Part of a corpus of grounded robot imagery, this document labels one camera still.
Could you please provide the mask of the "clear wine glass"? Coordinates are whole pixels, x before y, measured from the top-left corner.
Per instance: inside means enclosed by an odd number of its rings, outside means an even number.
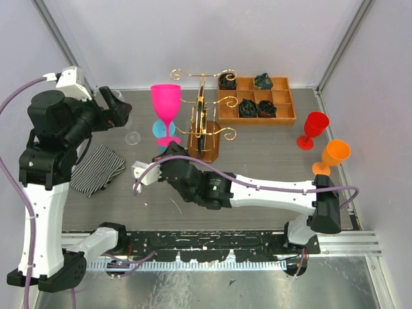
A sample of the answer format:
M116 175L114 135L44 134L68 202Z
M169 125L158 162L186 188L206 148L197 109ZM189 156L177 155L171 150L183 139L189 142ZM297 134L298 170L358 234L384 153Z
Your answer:
M127 145L137 145L141 140L141 136L137 132L130 132L125 136Z
M124 97L123 97L122 93L119 90L112 89L111 93L112 93L113 97L116 100L119 100L119 101L122 101L122 102L124 101Z

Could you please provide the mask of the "clear wine glass front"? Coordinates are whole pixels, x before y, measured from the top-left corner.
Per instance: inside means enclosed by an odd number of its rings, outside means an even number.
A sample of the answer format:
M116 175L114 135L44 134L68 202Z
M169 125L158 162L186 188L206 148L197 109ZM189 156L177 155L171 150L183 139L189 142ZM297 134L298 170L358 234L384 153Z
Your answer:
M125 136L127 145L137 145L141 140L141 136L137 132L130 132Z

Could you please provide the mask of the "striped black white cloth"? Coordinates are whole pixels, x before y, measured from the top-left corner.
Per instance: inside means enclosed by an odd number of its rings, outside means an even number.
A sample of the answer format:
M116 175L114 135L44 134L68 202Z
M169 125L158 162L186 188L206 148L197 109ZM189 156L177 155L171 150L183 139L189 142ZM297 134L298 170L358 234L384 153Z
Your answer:
M88 198L104 190L126 170L126 161L110 148L100 145L72 173L70 187Z

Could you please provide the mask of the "pink wine glass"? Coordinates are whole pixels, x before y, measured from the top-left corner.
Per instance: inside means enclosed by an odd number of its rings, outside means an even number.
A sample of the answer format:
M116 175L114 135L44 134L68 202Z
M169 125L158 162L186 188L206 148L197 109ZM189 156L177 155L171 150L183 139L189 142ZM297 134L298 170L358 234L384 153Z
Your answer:
M159 146L167 147L171 142L180 143L178 137L170 134L170 124L180 110L181 87L177 84L155 84L151 86L151 98L155 113L165 125L166 136L156 142Z

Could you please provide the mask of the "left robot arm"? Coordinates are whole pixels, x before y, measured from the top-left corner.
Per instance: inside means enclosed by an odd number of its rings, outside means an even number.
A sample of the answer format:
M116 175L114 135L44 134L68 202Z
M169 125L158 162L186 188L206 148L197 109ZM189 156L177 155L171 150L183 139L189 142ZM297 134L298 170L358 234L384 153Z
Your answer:
M19 158L17 188L30 206L21 261L7 275L9 285L35 285L49 293L75 288L88 263L110 251L121 255L129 247L125 226L109 222L76 245L62 247L63 212L78 147L94 132L126 125L132 110L109 87L99 91L105 108L93 98L82 100L59 89L36 94L28 106L33 129Z

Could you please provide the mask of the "orange wine glass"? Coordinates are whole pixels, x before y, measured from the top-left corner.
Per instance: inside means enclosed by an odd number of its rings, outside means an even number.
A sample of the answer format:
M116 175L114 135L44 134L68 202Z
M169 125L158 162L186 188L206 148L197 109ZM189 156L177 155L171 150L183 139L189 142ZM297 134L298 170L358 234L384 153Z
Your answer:
M341 165L350 155L351 149L346 142L338 139L330 140L322 152L321 161L313 164L312 172L315 175L329 176L331 168Z

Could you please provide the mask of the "wooden compartment tray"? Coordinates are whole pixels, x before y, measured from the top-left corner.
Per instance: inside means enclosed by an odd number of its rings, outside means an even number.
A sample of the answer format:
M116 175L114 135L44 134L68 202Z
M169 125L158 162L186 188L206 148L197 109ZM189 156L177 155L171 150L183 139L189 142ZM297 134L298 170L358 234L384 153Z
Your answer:
M229 82L218 79L219 122L228 126L295 124L297 119L287 77L269 77L258 87L254 77Z

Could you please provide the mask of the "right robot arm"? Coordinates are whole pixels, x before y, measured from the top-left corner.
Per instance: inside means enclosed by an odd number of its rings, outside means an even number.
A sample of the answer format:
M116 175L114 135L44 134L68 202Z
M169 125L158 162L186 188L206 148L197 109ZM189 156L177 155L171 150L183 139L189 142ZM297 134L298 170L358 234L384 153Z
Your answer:
M153 159L160 163L160 181L166 181L186 202L210 210L233 207L268 207L298 214L285 224L283 248L298 253L317 233L341 232L339 194L329 176L318 174L303 182L273 182L234 173L202 171L197 159L171 145Z

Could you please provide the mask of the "gold wire wine glass rack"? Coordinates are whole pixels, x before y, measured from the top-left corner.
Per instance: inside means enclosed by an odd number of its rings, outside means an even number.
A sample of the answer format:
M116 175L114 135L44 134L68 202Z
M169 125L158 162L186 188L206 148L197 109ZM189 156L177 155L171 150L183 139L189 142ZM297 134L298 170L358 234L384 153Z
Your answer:
M217 107L224 103L228 108L233 109L238 106L239 101L235 96L229 95L208 102L205 98L207 78L224 76L227 81L232 82L236 80L237 73L232 69L227 69L216 74L191 74L181 69L174 69L170 72L170 78L178 81L183 74L189 77L198 77L200 82L195 101L181 100L181 102L192 106L192 112L189 130L180 130L180 132L187 135L187 150L191 157L212 163L219 155L221 134L223 133L224 139L228 141L234 140L237 136L235 129L220 127L216 120Z

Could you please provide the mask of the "clear wine glass back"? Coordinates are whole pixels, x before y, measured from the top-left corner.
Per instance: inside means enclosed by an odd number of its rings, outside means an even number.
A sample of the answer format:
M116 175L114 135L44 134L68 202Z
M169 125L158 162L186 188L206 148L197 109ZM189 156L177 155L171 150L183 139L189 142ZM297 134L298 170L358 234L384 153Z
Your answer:
M112 89L111 93L112 93L113 97L116 100L119 100L119 101L122 101L122 102L124 101L124 97L123 97L122 93L119 90Z

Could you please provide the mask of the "blue wine glass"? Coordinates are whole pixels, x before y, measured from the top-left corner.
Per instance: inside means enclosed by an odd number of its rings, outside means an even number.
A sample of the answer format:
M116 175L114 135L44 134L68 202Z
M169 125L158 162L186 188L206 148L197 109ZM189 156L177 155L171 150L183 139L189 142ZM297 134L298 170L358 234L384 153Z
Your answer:
M174 122L171 122L170 135L175 136L176 126ZM166 126L161 120L157 120L152 126L152 133L156 138L162 138L166 136Z

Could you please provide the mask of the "red wine glass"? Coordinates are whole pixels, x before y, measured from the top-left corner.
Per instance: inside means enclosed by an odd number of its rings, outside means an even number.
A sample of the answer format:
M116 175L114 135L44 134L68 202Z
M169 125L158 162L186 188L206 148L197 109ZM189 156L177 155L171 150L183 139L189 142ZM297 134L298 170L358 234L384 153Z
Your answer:
M304 135L296 140L297 146L305 151L311 150L314 146L314 138L320 136L329 126L330 119L320 111L311 112L304 123Z

